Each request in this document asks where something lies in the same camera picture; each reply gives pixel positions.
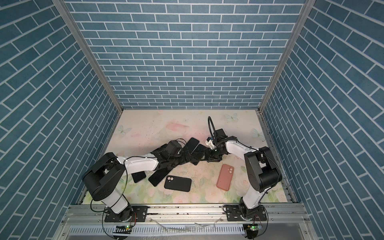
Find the floral tabletop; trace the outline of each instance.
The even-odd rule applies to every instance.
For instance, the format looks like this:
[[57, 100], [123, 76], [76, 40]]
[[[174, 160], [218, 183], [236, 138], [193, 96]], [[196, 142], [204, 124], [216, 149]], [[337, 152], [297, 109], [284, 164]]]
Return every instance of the floral tabletop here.
[[[255, 147], [266, 145], [255, 111], [126, 110], [106, 152], [124, 157], [144, 155], [177, 138], [188, 141], [194, 137], [204, 144], [210, 135], [208, 116], [211, 116], [215, 128], [223, 128], [228, 136], [236, 136], [241, 142]], [[222, 164], [234, 168], [229, 191], [216, 187]], [[146, 171], [147, 178], [138, 183], [134, 183], [132, 176], [128, 175], [124, 195], [131, 204], [238, 203], [250, 186], [245, 162], [233, 154], [224, 155], [221, 162], [201, 161], [197, 166], [186, 163], [174, 168], [171, 175], [192, 179], [189, 192], [165, 189], [165, 180], [154, 187], [148, 181], [152, 173], [153, 171]], [[120, 192], [124, 189], [125, 181], [126, 176], [123, 176], [117, 185]], [[89, 204], [91, 199], [87, 192], [83, 204]], [[281, 184], [272, 188], [262, 202], [287, 202]]]

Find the pink phone case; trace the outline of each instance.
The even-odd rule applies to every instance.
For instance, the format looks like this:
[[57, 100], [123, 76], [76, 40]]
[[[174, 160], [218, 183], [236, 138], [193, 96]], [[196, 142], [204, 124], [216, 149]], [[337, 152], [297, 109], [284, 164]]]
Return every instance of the pink phone case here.
[[228, 191], [231, 186], [231, 180], [233, 176], [233, 167], [223, 164], [221, 167], [220, 175], [218, 176], [216, 187]]

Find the brick wall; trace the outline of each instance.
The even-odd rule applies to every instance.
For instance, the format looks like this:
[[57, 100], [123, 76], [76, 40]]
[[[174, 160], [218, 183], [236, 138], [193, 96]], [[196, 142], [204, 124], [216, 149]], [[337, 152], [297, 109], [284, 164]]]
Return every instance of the brick wall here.
[[51, 238], [117, 112], [50, 0], [0, 1], [0, 239]]
[[384, 2], [317, 0], [265, 108], [320, 239], [384, 239]]
[[305, 0], [68, 0], [124, 108], [256, 109]]

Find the black mounting plate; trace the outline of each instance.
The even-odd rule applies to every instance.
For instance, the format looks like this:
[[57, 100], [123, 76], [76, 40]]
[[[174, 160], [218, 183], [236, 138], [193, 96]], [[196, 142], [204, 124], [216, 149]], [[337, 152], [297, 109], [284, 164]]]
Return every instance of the black mounting plate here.
[[242, 217], [242, 213], [240, 211], [239, 205], [224, 205], [223, 209], [225, 211], [225, 215], [227, 217], [228, 222], [237, 222], [237, 221], [266, 221], [266, 214], [265, 214], [265, 208], [259, 207], [257, 211], [255, 211], [255, 216], [252, 219], [244, 219]]
[[[136, 222], [144, 222], [147, 217], [148, 206], [132, 206], [132, 209], [136, 213]], [[104, 222], [120, 222], [119, 215], [108, 209]]]

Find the floral mat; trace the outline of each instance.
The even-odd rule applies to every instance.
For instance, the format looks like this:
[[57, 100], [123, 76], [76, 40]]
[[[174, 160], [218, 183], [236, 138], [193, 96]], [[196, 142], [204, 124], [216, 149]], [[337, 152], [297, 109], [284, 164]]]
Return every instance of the floral mat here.
[[[255, 147], [266, 145], [255, 111], [125, 110], [106, 152], [124, 157], [144, 155], [177, 138], [188, 141], [194, 137], [204, 144], [210, 135], [208, 116], [211, 116], [215, 128], [223, 128], [228, 136], [236, 136], [241, 142]], [[229, 191], [216, 187], [222, 164], [234, 168]], [[189, 192], [165, 189], [165, 179], [154, 187], [148, 181], [152, 173], [146, 171], [147, 178], [138, 183], [128, 175], [124, 195], [131, 204], [237, 203], [250, 186], [245, 162], [233, 154], [223, 156], [221, 162], [202, 161], [197, 166], [186, 163], [174, 168], [170, 175], [192, 179]], [[120, 192], [125, 182], [126, 176], [123, 176], [117, 185]], [[91, 199], [87, 192], [83, 204], [89, 204]], [[272, 188], [262, 202], [287, 202], [281, 183]]]

